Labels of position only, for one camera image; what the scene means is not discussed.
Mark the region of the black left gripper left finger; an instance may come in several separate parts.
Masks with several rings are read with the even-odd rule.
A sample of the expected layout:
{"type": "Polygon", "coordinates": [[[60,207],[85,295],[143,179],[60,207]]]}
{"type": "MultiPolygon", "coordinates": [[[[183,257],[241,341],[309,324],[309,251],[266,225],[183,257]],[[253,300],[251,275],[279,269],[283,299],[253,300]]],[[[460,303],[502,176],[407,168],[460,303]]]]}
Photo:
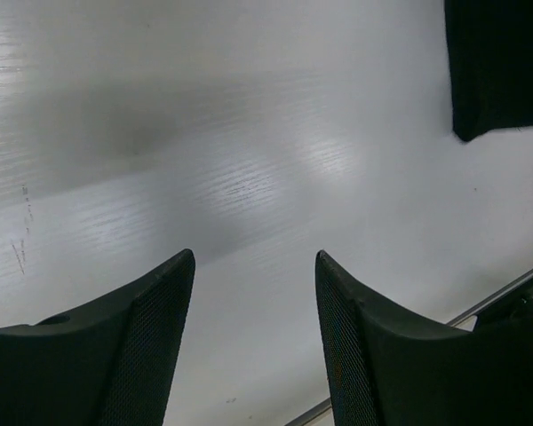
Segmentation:
{"type": "Polygon", "coordinates": [[[0,327],[0,425],[160,425],[195,277],[184,249],[34,325],[0,327]]]}

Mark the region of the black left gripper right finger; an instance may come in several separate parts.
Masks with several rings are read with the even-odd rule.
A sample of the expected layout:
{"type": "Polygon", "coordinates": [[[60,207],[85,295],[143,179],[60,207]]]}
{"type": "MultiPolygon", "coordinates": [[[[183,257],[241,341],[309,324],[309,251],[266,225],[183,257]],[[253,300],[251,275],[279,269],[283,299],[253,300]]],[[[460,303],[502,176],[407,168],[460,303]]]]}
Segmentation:
{"type": "Polygon", "coordinates": [[[533,288],[463,330],[399,305],[320,252],[315,293],[337,425],[533,425],[533,288]]]}

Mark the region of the black skirt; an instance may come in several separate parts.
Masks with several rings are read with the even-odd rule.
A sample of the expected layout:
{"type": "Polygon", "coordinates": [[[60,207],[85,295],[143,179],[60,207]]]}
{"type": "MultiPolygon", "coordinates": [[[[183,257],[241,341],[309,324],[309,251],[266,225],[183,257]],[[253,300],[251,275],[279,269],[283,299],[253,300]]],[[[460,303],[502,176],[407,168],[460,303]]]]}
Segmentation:
{"type": "Polygon", "coordinates": [[[455,135],[533,127],[533,1],[447,1],[444,14],[455,135]]]}

